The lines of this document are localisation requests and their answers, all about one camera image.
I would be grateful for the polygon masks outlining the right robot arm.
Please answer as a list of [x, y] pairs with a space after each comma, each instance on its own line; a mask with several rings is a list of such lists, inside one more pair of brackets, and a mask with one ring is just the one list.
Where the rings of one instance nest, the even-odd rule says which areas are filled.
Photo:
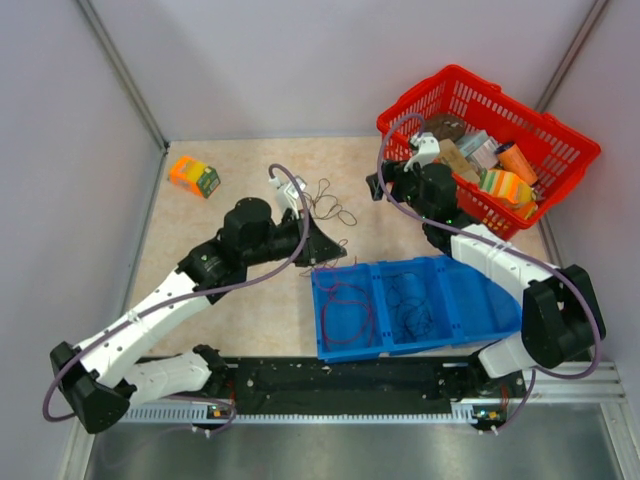
[[606, 328], [589, 274], [577, 265], [560, 268], [501, 240], [461, 209], [452, 170], [439, 163], [409, 166], [382, 161], [367, 176], [373, 200], [387, 199], [421, 222], [429, 243], [504, 289], [521, 307], [518, 332], [474, 353], [469, 388], [487, 396], [504, 377], [530, 369], [557, 377], [556, 367], [591, 352], [591, 375], [602, 358]]

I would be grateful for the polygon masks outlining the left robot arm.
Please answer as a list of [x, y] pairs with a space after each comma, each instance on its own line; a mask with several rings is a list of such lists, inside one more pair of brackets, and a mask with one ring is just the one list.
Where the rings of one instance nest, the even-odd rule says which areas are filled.
[[288, 208], [275, 223], [266, 201], [239, 200], [217, 234], [194, 247], [138, 305], [101, 333], [51, 350], [54, 379], [43, 399], [43, 417], [57, 422], [50, 402], [54, 392], [60, 392], [71, 408], [69, 415], [90, 434], [112, 427], [133, 407], [164, 399], [205, 402], [218, 418], [232, 421], [236, 408], [230, 375], [218, 350], [197, 345], [159, 360], [145, 361], [143, 355], [225, 294], [275, 275], [250, 280], [250, 267], [279, 261], [282, 269], [311, 268], [345, 254], [308, 211]]

